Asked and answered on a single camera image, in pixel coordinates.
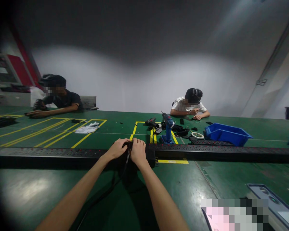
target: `person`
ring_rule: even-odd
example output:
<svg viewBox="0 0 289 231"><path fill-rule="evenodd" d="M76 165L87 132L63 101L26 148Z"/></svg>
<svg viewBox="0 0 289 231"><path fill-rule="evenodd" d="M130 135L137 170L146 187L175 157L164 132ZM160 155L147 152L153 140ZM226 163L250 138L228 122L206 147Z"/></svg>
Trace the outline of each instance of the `person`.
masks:
<svg viewBox="0 0 289 231"><path fill-rule="evenodd" d="M170 115L193 115L193 119L195 120L201 120L202 118L209 117L209 111L200 101L202 95L202 91L198 88L188 89L184 97L179 97L173 102Z"/></svg>
<svg viewBox="0 0 289 231"><path fill-rule="evenodd" d="M68 231L87 196L106 165L113 159L120 157L127 149L123 144L129 139L118 139L110 149L102 155L95 165L80 179L80 181L65 195L48 216L37 226L35 231ZM154 214L160 230L189 230L177 205L151 169L145 154L145 142L133 139L130 153L132 161L137 165L150 194Z"/></svg>
<svg viewBox="0 0 289 231"><path fill-rule="evenodd" d="M66 89L66 80L62 76L43 75L39 83L44 86L47 95L36 102L41 104L39 106L40 110L29 112L26 116L39 118L73 111L83 111L80 96ZM51 103L54 103L58 109L44 111L43 109L46 109L46 105Z"/></svg>

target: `hand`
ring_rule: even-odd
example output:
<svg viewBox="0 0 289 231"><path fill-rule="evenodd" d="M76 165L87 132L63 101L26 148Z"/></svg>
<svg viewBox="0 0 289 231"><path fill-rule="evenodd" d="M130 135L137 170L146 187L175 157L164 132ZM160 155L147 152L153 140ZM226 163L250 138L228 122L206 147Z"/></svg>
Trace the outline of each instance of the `hand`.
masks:
<svg viewBox="0 0 289 231"><path fill-rule="evenodd" d="M128 139L128 138L125 138L123 140L121 139L118 139L116 140L113 145L110 147L110 149L108 149L108 151L103 155L105 157L108 157L109 158L109 161L110 160L113 160L113 159L116 159L118 158L119 156L121 156L127 149L127 145L125 145L124 147L123 144L125 142L130 142L131 140Z"/></svg>
<svg viewBox="0 0 289 231"><path fill-rule="evenodd" d="M201 118L202 118L202 115L195 115L193 117L193 119L195 119L195 120L201 120Z"/></svg>
<svg viewBox="0 0 289 231"><path fill-rule="evenodd" d="M199 109L198 108L194 108L193 110L191 110L189 112L190 115L196 115L198 113Z"/></svg>
<svg viewBox="0 0 289 231"><path fill-rule="evenodd" d="M26 116L30 116L33 118L47 117L49 116L49 111L32 111L32 112L27 113Z"/></svg>
<svg viewBox="0 0 289 231"><path fill-rule="evenodd" d="M145 156L145 142L144 141L138 140L136 138L133 139L131 159L137 166L147 161L146 156Z"/></svg>

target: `roll of tape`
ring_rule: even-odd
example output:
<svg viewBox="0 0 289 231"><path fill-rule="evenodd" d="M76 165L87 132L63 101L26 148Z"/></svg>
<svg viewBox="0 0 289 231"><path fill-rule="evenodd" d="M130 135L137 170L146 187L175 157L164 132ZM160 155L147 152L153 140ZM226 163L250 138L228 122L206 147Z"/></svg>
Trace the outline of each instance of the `roll of tape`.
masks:
<svg viewBox="0 0 289 231"><path fill-rule="evenodd" d="M195 137L196 139L200 139L200 140L203 140L205 138L203 136L203 134L196 133L196 132L192 132L192 136Z"/></svg>

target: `red panel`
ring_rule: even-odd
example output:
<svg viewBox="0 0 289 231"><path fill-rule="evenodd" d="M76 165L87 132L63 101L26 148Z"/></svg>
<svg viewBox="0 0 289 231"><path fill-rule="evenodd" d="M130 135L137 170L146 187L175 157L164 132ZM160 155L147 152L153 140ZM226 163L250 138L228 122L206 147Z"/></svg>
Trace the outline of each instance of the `red panel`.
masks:
<svg viewBox="0 0 289 231"><path fill-rule="evenodd" d="M20 53L22 54L23 60L25 61L26 67L27 67L27 69L31 75L31 78L33 79L33 81L35 83L35 86L40 88L40 89L43 89L43 87L39 84L38 75L36 74L34 67L33 67L32 63L30 62L30 59L29 59L29 56L25 50L25 47L24 47L22 41L20 40L19 34L18 34L18 32L17 32L17 30L16 30L16 28L12 22L9 22L9 28L10 28L10 30L13 34L13 37L17 43L18 49L19 49Z"/></svg>
<svg viewBox="0 0 289 231"><path fill-rule="evenodd" d="M20 57L18 56L13 56L13 55L7 55L10 62L12 63L12 66L14 68L14 70L16 71L18 78L20 79L21 83L24 86L32 86L32 82L31 79L28 75L28 72L22 62L22 60L20 59Z"/></svg>

